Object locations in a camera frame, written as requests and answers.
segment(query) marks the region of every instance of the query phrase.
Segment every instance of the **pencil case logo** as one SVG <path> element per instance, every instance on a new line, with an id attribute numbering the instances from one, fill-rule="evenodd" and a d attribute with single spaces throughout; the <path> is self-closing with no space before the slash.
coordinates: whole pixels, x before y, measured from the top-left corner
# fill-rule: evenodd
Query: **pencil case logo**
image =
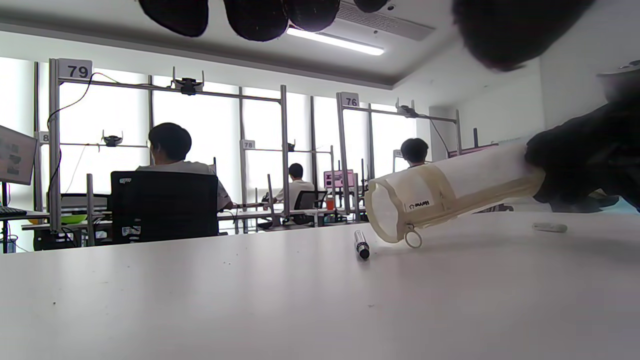
<path id="1" fill-rule="evenodd" d="M 415 204 L 409 205 L 409 211 L 416 210 L 417 208 L 421 208 L 423 206 L 429 206 L 431 203 L 428 200 L 422 202 L 416 202 Z"/>

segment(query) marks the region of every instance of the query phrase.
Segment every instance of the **black hair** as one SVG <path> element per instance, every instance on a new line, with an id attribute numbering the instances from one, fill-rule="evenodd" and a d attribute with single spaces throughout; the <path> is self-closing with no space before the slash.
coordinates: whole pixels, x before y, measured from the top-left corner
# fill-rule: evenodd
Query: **black hair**
<path id="1" fill-rule="evenodd" d="M 294 179 L 301 178 L 303 173 L 304 170 L 302 169 L 302 165 L 300 165 L 299 163 L 291 164 L 291 166 L 289 167 L 289 175 L 291 175 L 291 177 L 293 177 Z"/>
<path id="2" fill-rule="evenodd" d="M 402 157 L 410 163 L 422 163 L 427 158 L 429 145 L 420 138 L 407 139 L 400 146 Z"/>
<path id="3" fill-rule="evenodd" d="M 163 151 L 172 161 L 184 160 L 191 150 L 189 131 L 172 122 L 154 126 L 149 131 L 149 142 L 154 149 Z"/>

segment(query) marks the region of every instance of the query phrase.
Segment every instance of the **person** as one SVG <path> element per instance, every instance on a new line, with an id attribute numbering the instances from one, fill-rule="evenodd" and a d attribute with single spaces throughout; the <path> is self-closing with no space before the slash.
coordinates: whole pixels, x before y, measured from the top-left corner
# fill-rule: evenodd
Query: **person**
<path id="1" fill-rule="evenodd" d="M 296 205 L 296 200 L 298 199 L 300 192 L 312 192 L 316 190 L 312 183 L 302 180 L 303 174 L 304 169 L 299 163 L 293 163 L 289 167 L 289 177 L 291 177 L 291 183 L 289 183 L 289 209 L 291 210 L 293 210 L 293 207 Z M 280 190 L 274 199 L 277 202 L 284 201 L 284 189 Z"/>
<path id="2" fill-rule="evenodd" d="M 400 146 L 403 159 L 409 163 L 409 168 L 419 167 L 427 162 L 429 145 L 420 138 L 407 139 Z"/>
<path id="3" fill-rule="evenodd" d="M 154 164 L 139 167 L 137 171 L 187 172 L 190 174 L 215 174 L 206 164 L 185 161 L 191 150 L 191 135 L 183 127 L 165 122 L 149 131 L 149 143 Z M 231 209 L 233 202 L 218 180 L 218 211 Z"/>

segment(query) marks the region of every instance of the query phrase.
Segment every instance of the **marker pen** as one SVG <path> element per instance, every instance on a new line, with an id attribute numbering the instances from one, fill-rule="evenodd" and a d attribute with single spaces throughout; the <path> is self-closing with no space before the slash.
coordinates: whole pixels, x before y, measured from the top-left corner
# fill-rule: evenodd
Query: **marker pen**
<path id="1" fill-rule="evenodd" d="M 367 240 L 364 238 L 364 234 L 358 230 L 353 233 L 353 237 L 355 238 L 355 247 L 356 252 L 363 260 L 369 259 L 369 244 Z"/>

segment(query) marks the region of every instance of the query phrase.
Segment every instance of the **ceiling light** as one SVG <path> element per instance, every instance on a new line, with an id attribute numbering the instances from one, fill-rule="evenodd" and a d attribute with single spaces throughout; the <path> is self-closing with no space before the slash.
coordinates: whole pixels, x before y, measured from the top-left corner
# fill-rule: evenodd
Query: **ceiling light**
<path id="1" fill-rule="evenodd" d="M 361 42 L 355 42 L 353 40 L 347 40 L 344 38 L 327 35 L 324 33 L 310 33 L 308 31 L 304 31 L 296 28 L 289 28 L 287 29 L 287 34 L 293 35 L 295 37 L 318 41 L 318 42 L 324 42 L 325 44 L 335 45 L 335 46 L 343 47 L 345 49 L 360 51 L 361 53 L 365 53 L 369 55 L 378 56 L 378 55 L 384 54 L 385 52 L 385 50 L 382 49 L 381 47 L 375 47 L 375 46 L 363 44 Z"/>

